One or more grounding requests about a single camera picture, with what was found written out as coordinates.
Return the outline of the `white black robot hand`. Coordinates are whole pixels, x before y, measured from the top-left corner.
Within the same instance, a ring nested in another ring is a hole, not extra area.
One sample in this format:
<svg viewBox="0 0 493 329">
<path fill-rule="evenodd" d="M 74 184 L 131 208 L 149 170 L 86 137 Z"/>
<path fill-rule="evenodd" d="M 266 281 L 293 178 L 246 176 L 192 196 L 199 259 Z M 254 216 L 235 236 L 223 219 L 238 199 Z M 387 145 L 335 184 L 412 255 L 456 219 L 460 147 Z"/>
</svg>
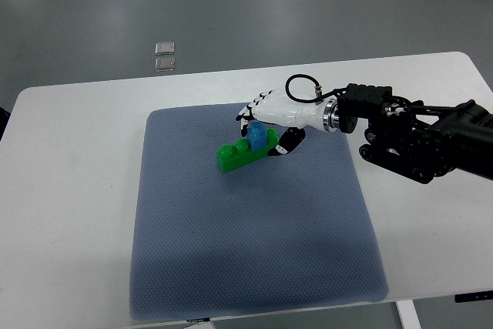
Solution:
<svg viewBox="0 0 493 329">
<path fill-rule="evenodd" d="M 335 99 L 325 99 L 319 103 L 297 102 L 281 89 L 262 92 L 240 110 L 236 120 L 240 122 L 241 136 L 247 135 L 248 125 L 252 121 L 287 129 L 279 138 L 278 144 L 268 151 L 268 156 L 293 152 L 304 140 L 306 126 L 321 132 L 334 132 L 339 126 Z"/>
</svg>

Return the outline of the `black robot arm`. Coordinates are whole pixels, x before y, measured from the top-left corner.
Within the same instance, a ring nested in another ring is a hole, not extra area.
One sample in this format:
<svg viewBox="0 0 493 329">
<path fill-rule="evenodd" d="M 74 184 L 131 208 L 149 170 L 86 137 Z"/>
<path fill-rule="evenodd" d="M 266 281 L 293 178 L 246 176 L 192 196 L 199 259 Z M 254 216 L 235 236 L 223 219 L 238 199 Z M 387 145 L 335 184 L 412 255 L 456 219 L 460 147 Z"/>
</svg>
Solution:
<svg viewBox="0 0 493 329">
<path fill-rule="evenodd" d="M 426 106 L 390 87 L 348 85 L 337 97 L 339 128 L 367 120 L 360 156 L 419 183 L 459 169 L 492 178 L 492 114 L 473 99 L 455 107 Z"/>
</svg>

